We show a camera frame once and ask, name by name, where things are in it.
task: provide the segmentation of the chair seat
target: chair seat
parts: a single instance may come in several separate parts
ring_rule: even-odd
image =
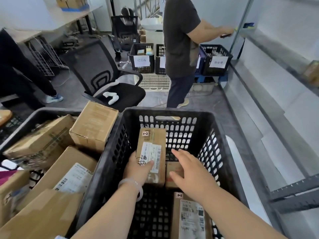
[[[112,97],[106,98],[103,96],[103,93],[95,97],[108,107],[116,109],[119,112],[123,112],[127,107],[137,106],[146,95],[143,88],[126,83],[119,83],[116,86],[112,86],[108,89],[108,92],[115,92],[119,96],[118,101],[116,101],[113,105],[108,104]]]

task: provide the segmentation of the chair backrest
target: chair backrest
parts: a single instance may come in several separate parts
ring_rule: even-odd
[[[69,51],[61,56],[61,59],[80,80],[86,93],[91,96],[119,77],[117,65],[101,40]]]
[[[132,21],[131,25],[124,23],[124,18]],[[115,37],[124,39],[132,34],[138,35],[138,16],[113,16],[112,20],[112,34]]]

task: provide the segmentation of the office chair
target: office chair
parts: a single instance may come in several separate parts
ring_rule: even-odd
[[[69,51],[61,56],[62,60],[74,72],[83,85],[83,94],[87,99],[123,112],[125,108],[137,106],[145,97],[145,90],[138,87],[143,80],[141,73],[118,68],[109,51],[101,40],[94,41],[79,49]],[[139,77],[136,85],[119,83],[103,88],[117,78],[133,74]],[[115,92],[119,100],[109,105],[112,97],[104,97],[104,92]]]
[[[126,51],[129,55],[133,44],[141,42],[141,36],[138,34],[138,17],[137,16],[113,16],[112,35],[108,35],[115,51],[115,60],[121,60],[121,53]]]

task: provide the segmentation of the left hand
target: left hand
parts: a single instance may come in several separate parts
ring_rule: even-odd
[[[147,179],[147,175],[149,174],[150,170],[154,165],[154,161],[149,161],[144,166],[138,164],[136,160],[136,151],[133,152],[129,158],[129,162],[127,163],[123,179],[131,178],[135,180],[139,185],[143,186]]]

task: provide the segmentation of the short sleeve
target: short sleeve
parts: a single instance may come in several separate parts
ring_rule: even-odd
[[[180,0],[179,9],[181,31],[186,34],[192,32],[201,23],[194,4],[191,0]]]

